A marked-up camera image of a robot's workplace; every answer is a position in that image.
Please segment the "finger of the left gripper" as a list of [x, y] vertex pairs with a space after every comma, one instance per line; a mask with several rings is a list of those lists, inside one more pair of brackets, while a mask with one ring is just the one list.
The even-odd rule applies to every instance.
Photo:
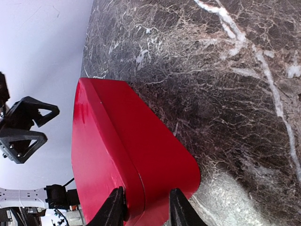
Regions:
[[58, 106], [41, 102], [33, 97], [27, 96], [14, 104], [14, 116], [16, 121], [24, 126], [38, 128], [58, 116]]
[[16, 164], [24, 164], [47, 140], [44, 133], [37, 131], [24, 129], [0, 131], [0, 149], [3, 156]]

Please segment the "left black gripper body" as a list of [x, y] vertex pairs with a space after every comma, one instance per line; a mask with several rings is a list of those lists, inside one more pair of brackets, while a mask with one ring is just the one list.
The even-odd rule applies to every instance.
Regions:
[[0, 122], [0, 130], [2, 129], [24, 129], [31, 130], [31, 127], [21, 125], [16, 121], [14, 116], [14, 107], [7, 112], [2, 121]]

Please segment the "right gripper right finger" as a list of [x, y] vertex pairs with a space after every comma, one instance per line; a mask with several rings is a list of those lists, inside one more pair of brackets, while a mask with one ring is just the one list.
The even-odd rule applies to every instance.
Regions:
[[207, 226], [179, 188], [169, 194], [169, 219], [172, 226]]

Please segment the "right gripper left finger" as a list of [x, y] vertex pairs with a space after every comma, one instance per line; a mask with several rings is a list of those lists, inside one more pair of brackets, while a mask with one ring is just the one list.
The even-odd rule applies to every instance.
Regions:
[[125, 197], [123, 187], [114, 188], [87, 226], [123, 226]]

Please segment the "red box lid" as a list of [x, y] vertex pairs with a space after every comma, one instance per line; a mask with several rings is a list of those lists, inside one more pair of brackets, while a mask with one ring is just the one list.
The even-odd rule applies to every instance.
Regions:
[[71, 163], [79, 201], [90, 222], [113, 189], [123, 187], [126, 226], [135, 226], [144, 211], [144, 191], [99, 98], [92, 79], [78, 81], [73, 112]]

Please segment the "red chocolate box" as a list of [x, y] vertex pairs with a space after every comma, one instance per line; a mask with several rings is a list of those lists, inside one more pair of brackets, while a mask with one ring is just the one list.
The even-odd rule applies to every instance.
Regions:
[[92, 79], [117, 135], [136, 168], [144, 192], [139, 226], [160, 226], [169, 217], [169, 193], [190, 198], [201, 174], [194, 157], [125, 82]]

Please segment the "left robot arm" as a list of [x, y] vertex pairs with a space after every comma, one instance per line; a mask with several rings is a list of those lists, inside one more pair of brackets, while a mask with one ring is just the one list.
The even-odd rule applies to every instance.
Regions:
[[[59, 113], [56, 105], [43, 103], [30, 96], [7, 106], [10, 95], [5, 75], [0, 75], [0, 149], [3, 157], [16, 164], [24, 164], [48, 138], [38, 131], [32, 131], [34, 125], [41, 127]], [[79, 205], [77, 190], [66, 190], [65, 185], [51, 185], [33, 190], [0, 190], [0, 207], [36, 207], [42, 209], [68, 210]]]

